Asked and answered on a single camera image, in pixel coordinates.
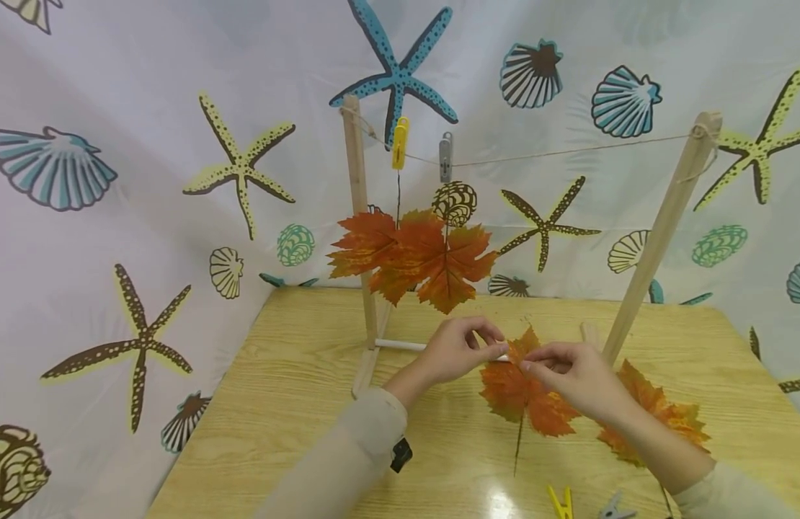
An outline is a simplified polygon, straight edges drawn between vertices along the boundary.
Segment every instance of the white rod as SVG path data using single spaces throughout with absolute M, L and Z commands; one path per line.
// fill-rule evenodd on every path
M 377 345 L 378 348 L 393 348 L 395 350 L 423 351 L 423 348 L 426 348 L 426 345 L 424 344 L 417 342 L 405 342 L 403 340 L 377 339 L 374 344 Z M 495 360 L 500 362 L 510 361 L 506 355 L 499 356 Z

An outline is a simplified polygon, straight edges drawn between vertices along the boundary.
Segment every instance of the hand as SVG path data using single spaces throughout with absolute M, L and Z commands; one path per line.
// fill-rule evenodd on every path
M 592 420 L 612 425 L 641 409 L 602 354 L 589 344 L 552 342 L 530 351 L 521 370 Z
M 485 346 L 478 344 L 480 335 Z M 440 323 L 432 338 L 412 363 L 431 383 L 454 381 L 485 362 L 506 353 L 504 334 L 486 317 L 459 317 Z

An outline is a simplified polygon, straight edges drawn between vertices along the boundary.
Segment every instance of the wooden stand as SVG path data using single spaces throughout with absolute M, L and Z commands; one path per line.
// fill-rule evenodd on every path
M 345 151 L 349 164 L 349 180 L 351 182 L 351 203 L 353 213 L 368 211 L 368 194 L 365 186 L 365 157 L 363 154 L 363 131 L 360 125 L 360 100 L 353 95 L 346 95 L 343 99 L 343 126 L 345 130 Z M 631 325 L 634 323 L 636 313 L 647 293 L 648 286 L 657 272 L 662 257 L 668 244 L 677 229 L 680 217 L 683 216 L 686 204 L 694 191 L 697 179 L 706 167 L 706 160 L 715 147 L 717 135 L 720 133 L 722 118 L 718 113 L 702 112 L 697 115 L 694 126 L 691 128 L 688 142 L 685 143 L 683 155 L 677 164 L 677 169 L 672 176 L 671 185 L 668 186 L 662 206 L 657 214 L 657 219 L 648 235 L 645 250 L 642 252 L 639 264 L 636 266 L 634 277 L 628 290 L 625 292 L 622 306 L 613 328 L 608 335 L 608 340 L 603 349 L 603 355 L 612 365 Z M 351 394 L 353 398 L 371 385 L 374 366 L 380 353 L 380 346 L 389 348 L 402 348 L 407 350 L 422 350 L 424 345 L 405 343 L 393 340 L 384 340 L 383 334 L 391 313 L 391 303 L 383 297 L 374 296 L 368 283 L 371 272 L 360 275 L 363 291 L 363 309 L 365 311 L 366 340 L 363 344 L 363 355 L 360 367 L 353 381 Z M 598 344 L 596 327 L 592 323 L 582 322 L 582 340 L 591 344 Z M 506 361 L 505 356 L 499 360 Z

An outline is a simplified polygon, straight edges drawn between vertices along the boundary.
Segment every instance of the person's left hand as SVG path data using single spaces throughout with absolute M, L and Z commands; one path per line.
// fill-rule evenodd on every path
M 486 345 L 478 344 L 475 334 Z M 440 323 L 413 365 L 425 373 L 430 383 L 454 381 L 485 362 L 506 353 L 504 334 L 486 317 L 458 317 Z

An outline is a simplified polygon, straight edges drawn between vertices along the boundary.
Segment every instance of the person's right hand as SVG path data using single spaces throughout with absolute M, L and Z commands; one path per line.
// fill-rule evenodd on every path
M 612 425 L 639 409 L 602 354 L 589 344 L 549 343 L 530 351 L 521 370 L 592 420 Z

